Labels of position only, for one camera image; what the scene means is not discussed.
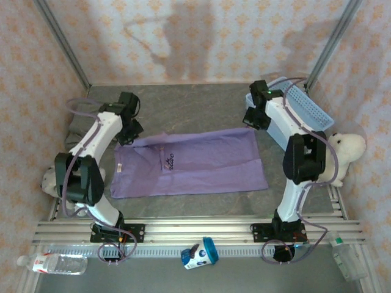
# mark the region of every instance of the floral wallpaper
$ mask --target floral wallpaper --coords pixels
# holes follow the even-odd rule
[[[130,85],[310,73],[348,0],[48,3],[90,83]]]
[[[391,6],[364,1],[312,97],[334,130],[364,136],[368,148],[342,189],[349,216],[363,221],[379,276],[391,288]]]
[[[48,216],[40,182],[64,145],[64,101],[86,93],[33,1],[3,0],[0,31],[0,292],[11,293]]]

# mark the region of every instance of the plastic bottle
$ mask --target plastic bottle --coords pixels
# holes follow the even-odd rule
[[[20,256],[18,266],[26,266],[39,273],[58,275],[81,275],[86,271],[87,258],[83,255],[62,255],[60,253],[34,253]]]
[[[338,232],[331,231],[328,236],[332,245],[332,255],[345,280],[354,281],[366,277],[367,273],[355,252],[348,244],[343,243]]]

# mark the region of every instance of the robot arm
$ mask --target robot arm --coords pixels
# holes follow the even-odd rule
[[[250,91],[255,108],[248,108],[243,122],[255,129],[268,129],[273,120],[288,140],[283,159],[283,171],[287,177],[283,199],[274,213],[271,226],[265,224],[266,227],[261,231],[261,238],[293,241],[296,239],[294,235],[301,234],[304,229],[296,212],[300,196],[303,194],[301,209],[309,191],[307,186],[324,172],[326,160],[325,144],[311,136],[304,128],[323,138],[326,138],[326,135],[322,131],[314,131],[290,108],[301,124],[297,125],[285,110],[283,92],[270,90],[266,81],[255,81],[250,85]]]
[[[79,153],[72,167],[68,184],[67,200],[86,208],[95,218],[109,226],[121,228],[123,215],[103,195],[104,182],[99,171],[100,159],[113,138],[121,145],[133,142],[143,131],[135,112],[139,98],[132,93],[121,93],[118,103],[104,104],[83,139],[69,153],[59,153],[55,158],[57,193],[62,197],[64,178],[70,162]],[[95,224],[96,233],[107,240],[118,241],[119,234]]]

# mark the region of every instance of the metal pole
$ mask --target metal pole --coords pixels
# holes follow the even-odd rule
[[[319,56],[318,61],[315,64],[308,81],[305,85],[307,91],[309,91],[315,84],[319,75],[323,71],[324,67],[326,67],[327,61],[330,59],[334,49],[337,47],[338,42],[341,40],[343,33],[346,28],[349,26],[349,23],[353,19],[354,15],[357,12],[362,0],[350,0],[348,5],[345,8],[345,11],[342,13],[340,21],[335,27],[334,31],[331,34],[330,39],[327,41],[322,53]]]
[[[87,76],[84,73],[82,67],[80,66],[80,63],[77,60],[71,46],[69,45],[67,38],[65,38],[65,35],[62,32],[59,23],[53,15],[53,12],[50,10],[48,3],[46,2],[46,0],[34,0],[34,4],[37,6],[39,12],[42,14],[43,19],[48,24],[51,32],[54,35],[54,38],[58,42],[66,58],[70,62],[72,68],[76,72],[81,84],[86,90],[90,89],[91,84],[88,81]]]

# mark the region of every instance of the cup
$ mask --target cup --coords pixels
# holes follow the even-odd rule
[[[210,237],[204,237],[202,242],[181,252],[182,263],[189,270],[207,264],[215,264],[219,260],[216,247]]]

